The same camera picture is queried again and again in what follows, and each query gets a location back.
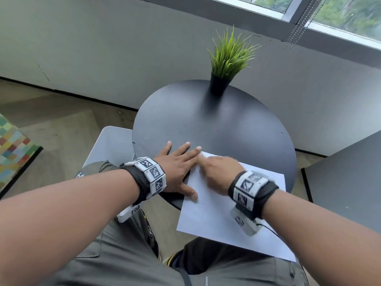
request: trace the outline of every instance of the hand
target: hand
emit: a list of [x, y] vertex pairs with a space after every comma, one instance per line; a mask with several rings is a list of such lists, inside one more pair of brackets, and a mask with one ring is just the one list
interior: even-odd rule
[[198, 146], [186, 153], [190, 146], [191, 143], [187, 142], [173, 153], [168, 154], [172, 147], [172, 143], [169, 141], [154, 160], [165, 172], [167, 186], [164, 192], [179, 192], [196, 201], [197, 192], [183, 183], [185, 175], [197, 164], [197, 155], [201, 152], [201, 146]]
[[206, 158], [199, 154], [197, 164], [200, 165], [201, 172], [207, 179], [208, 187], [223, 196], [227, 196], [227, 191], [237, 174], [245, 171], [241, 164], [231, 157], [212, 156]]

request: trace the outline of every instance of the thigh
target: thigh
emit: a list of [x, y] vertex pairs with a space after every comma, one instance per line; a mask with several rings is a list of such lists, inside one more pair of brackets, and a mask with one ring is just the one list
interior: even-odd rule
[[299, 263], [267, 256], [258, 252], [197, 238], [184, 248], [184, 257], [193, 270], [192, 282], [209, 285], [282, 285], [306, 286], [307, 277]]
[[[113, 169], [117, 167], [109, 162], [92, 163], [77, 177]], [[142, 211], [124, 223], [112, 220], [85, 250], [41, 285], [182, 285], [181, 275], [157, 259], [148, 235]]]

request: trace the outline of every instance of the rug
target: rug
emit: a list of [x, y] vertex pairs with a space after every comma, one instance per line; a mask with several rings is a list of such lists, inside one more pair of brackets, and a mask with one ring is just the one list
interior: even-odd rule
[[41, 150], [0, 114], [0, 199]]

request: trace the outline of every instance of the black pot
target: black pot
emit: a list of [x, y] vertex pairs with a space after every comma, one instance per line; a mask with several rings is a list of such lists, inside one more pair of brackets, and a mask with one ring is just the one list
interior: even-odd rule
[[212, 72], [209, 83], [209, 91], [213, 95], [221, 96], [231, 81], [231, 79], [217, 77]]

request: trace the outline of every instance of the white wall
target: white wall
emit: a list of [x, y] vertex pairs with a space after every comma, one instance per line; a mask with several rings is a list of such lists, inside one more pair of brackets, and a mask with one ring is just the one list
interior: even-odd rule
[[[209, 79], [216, 29], [139, 0], [0, 0], [0, 76], [139, 108], [167, 84]], [[296, 148], [330, 155], [381, 129], [380, 70], [252, 42], [257, 59], [232, 85], [273, 110]]]

